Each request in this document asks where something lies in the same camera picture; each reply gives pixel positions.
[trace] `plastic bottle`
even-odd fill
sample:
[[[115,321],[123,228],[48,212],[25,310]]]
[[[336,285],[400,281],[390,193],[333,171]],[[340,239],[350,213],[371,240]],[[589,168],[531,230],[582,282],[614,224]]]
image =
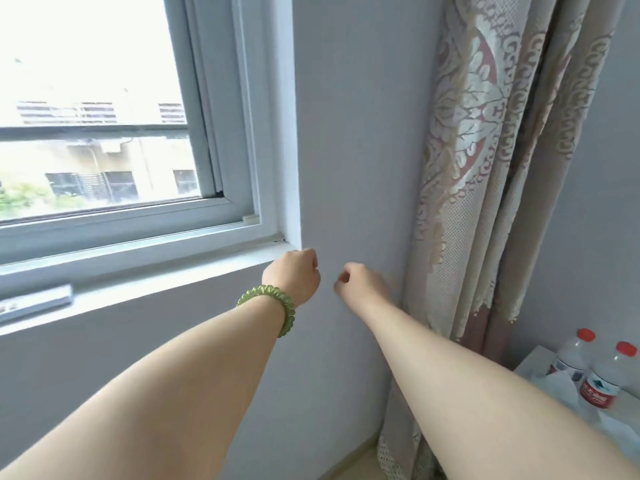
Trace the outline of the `plastic bottle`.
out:
[[[575,337],[567,340],[560,347],[547,375],[556,371],[566,371],[574,382],[580,381],[584,371],[589,368],[589,361],[584,349],[595,338],[596,334],[588,328],[579,329]]]
[[[610,408],[620,387],[628,385],[624,363],[638,352],[629,342],[618,342],[616,350],[617,354],[612,358],[596,362],[580,387],[580,395],[601,409]]]

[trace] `green bracelet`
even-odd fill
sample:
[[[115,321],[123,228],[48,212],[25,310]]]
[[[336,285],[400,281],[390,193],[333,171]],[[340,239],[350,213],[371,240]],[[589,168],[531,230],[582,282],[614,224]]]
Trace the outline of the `green bracelet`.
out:
[[[255,288],[251,288],[251,290],[247,291],[244,295],[242,295],[242,297],[238,300],[238,304],[236,306],[240,306],[243,303],[246,303],[247,301],[249,301],[251,298],[254,298],[260,295],[271,296],[273,298],[276,298],[279,302],[282,303],[282,306],[284,307],[285,315],[284,315],[284,323],[282,325],[282,328],[280,329],[278,338],[284,337],[289,332],[289,330],[291,330],[291,327],[293,327],[293,320],[295,320],[294,316],[296,314],[296,307],[291,302],[291,297],[288,294],[284,293],[284,291],[282,291],[280,288],[276,288],[275,286],[271,286],[271,285],[260,285],[260,286],[256,286]]]

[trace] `fist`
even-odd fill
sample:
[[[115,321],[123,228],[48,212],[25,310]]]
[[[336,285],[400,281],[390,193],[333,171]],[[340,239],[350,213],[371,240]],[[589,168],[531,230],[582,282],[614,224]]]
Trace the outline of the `fist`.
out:
[[[333,290],[345,304],[362,316],[366,307],[390,302],[387,284],[375,271],[363,264],[348,262],[333,285]]]
[[[298,307],[308,302],[320,285],[317,266],[315,250],[288,251],[267,266],[262,274],[262,284],[277,286]]]

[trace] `paper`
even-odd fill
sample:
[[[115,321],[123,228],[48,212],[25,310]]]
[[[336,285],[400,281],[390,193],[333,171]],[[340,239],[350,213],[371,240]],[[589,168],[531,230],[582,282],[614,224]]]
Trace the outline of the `paper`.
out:
[[[628,424],[613,419],[584,400],[580,401],[578,389],[569,374],[558,371],[548,376],[533,376],[529,382],[579,414],[593,428],[610,436],[622,453],[640,466],[640,436]]]
[[[635,430],[628,424],[613,419],[604,411],[598,410],[598,416],[600,417],[601,431],[612,437],[622,453],[640,466],[640,436]]]

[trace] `forearm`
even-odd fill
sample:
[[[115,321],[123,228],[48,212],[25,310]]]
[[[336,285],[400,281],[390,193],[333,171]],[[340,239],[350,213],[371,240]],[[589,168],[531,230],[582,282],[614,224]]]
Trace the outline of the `forearm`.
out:
[[[638,478],[606,438],[512,372],[388,303],[362,318],[450,478],[597,478],[612,463],[617,478]]]
[[[283,321],[282,305],[259,296],[188,330],[112,380],[0,478],[212,478]]]

